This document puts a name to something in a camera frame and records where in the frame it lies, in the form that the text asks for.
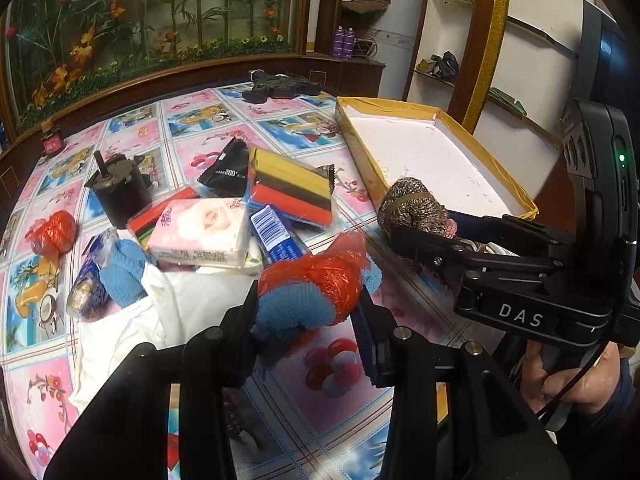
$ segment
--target human hand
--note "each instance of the human hand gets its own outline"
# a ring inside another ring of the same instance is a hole
[[[542,367],[541,352],[541,343],[529,341],[522,364],[520,393],[534,412],[545,406],[580,371],[580,368],[573,368],[550,376]],[[593,415],[609,401],[619,378],[620,354],[618,346],[610,342],[598,363],[562,397],[562,400],[575,402],[582,413]]]

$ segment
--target black cylindrical container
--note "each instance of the black cylindrical container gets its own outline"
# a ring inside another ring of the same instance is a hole
[[[124,229],[133,215],[151,203],[151,193],[138,169],[143,159],[129,160],[119,153],[103,162],[100,152],[94,156],[100,170],[84,186],[94,190],[111,224]]]

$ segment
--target bolt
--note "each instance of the bolt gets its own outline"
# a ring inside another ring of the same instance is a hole
[[[411,329],[405,326],[396,326],[394,328],[394,336],[398,339],[402,339],[403,341],[409,339],[412,333]]]
[[[467,341],[465,343],[465,350],[471,355],[480,355],[482,353],[482,345],[475,341]]]
[[[207,339],[211,339],[212,341],[222,339],[223,335],[225,335],[225,331],[222,330],[219,326],[212,326],[211,328],[207,328],[207,331],[204,333],[204,337],[206,337]]]

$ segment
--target red plastic bag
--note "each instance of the red plastic bag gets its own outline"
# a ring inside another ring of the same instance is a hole
[[[307,253],[265,269],[258,280],[258,296],[287,283],[314,283],[335,307],[334,324],[340,323],[358,303],[360,271],[371,268],[366,253],[363,234],[341,233],[323,254]]]
[[[53,213],[49,220],[36,220],[24,236],[35,254],[57,264],[60,253],[68,253],[76,241],[76,220],[62,210]]]

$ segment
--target table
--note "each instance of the table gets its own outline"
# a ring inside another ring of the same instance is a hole
[[[364,232],[369,254],[383,272],[382,286],[372,296],[375,303],[432,342],[459,345],[475,333],[476,326],[452,313],[446,287],[433,276],[417,276],[386,245],[335,124],[335,99],[322,94],[252,105],[241,98],[249,87],[242,83],[204,89],[94,124],[69,137],[63,153],[41,160],[24,187],[0,246],[0,364],[15,435],[36,478],[42,478],[50,456],[78,420],[78,411],[67,400],[74,389],[78,321],[64,314],[64,304],[82,263],[82,250],[93,235],[110,226],[93,193],[84,187],[96,170],[91,154],[97,148],[105,159],[113,153],[143,155],[141,170],[157,183],[156,201],[196,179],[233,137],[313,166],[335,164],[338,220],[326,232],[300,228],[302,240],[318,252],[341,231]],[[35,219],[59,209],[74,215],[79,235],[55,283],[46,261],[31,253],[24,234]],[[39,298],[46,294],[56,298],[53,320],[40,308]],[[355,349],[347,320],[321,330],[308,348],[273,370],[254,373],[243,389],[227,392],[240,430],[251,436],[232,439],[239,479],[377,476],[392,390],[373,388],[363,374],[349,388],[318,389],[314,381],[316,368],[336,351]],[[177,479],[175,402],[169,409],[169,478]]]

